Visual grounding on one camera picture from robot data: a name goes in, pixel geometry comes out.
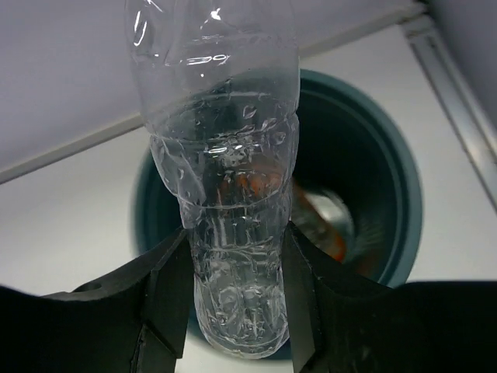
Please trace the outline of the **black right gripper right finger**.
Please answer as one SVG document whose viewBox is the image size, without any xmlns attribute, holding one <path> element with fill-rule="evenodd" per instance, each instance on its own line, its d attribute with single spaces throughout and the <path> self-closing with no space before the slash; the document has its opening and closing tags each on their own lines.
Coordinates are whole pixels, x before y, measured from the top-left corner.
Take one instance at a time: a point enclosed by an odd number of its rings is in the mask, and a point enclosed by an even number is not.
<svg viewBox="0 0 497 373">
<path fill-rule="evenodd" d="M 282 248 L 296 372 L 494 372 L 496 284 L 390 288 L 347 270 L 289 224 Z"/>
</svg>

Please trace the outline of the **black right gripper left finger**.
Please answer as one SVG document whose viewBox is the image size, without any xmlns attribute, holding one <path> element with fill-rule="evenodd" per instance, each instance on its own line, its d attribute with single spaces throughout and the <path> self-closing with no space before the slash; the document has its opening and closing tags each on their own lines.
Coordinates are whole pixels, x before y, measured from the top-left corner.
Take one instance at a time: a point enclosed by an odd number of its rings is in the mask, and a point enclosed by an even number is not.
<svg viewBox="0 0 497 373">
<path fill-rule="evenodd" d="M 71 292 L 1 289 L 3 372 L 172 372 L 193 300 L 186 232 Z"/>
</svg>

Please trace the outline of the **orange label tea bottle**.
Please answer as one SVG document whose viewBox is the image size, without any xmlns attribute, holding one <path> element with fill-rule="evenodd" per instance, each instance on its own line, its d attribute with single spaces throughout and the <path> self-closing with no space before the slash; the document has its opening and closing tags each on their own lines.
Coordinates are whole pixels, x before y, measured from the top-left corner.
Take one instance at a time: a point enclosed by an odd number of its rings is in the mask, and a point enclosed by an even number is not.
<svg viewBox="0 0 497 373">
<path fill-rule="evenodd" d="M 225 171 L 218 200 L 268 197 L 283 185 L 283 168 L 262 157 Z M 353 246 L 353 221 L 343 202 L 323 185 L 305 178 L 291 178 L 293 205 L 291 219 L 322 252 L 342 263 Z"/>
</svg>

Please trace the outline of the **clear crushed water bottle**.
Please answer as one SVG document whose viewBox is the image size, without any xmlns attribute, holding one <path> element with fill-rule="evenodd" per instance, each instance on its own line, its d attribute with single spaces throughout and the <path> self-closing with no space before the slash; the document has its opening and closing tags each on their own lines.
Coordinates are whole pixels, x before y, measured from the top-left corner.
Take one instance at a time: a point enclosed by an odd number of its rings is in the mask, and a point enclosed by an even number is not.
<svg viewBox="0 0 497 373">
<path fill-rule="evenodd" d="M 179 202 L 205 339 L 245 359 L 289 338 L 281 249 L 300 70 L 288 1 L 128 1 L 141 116 Z"/>
</svg>

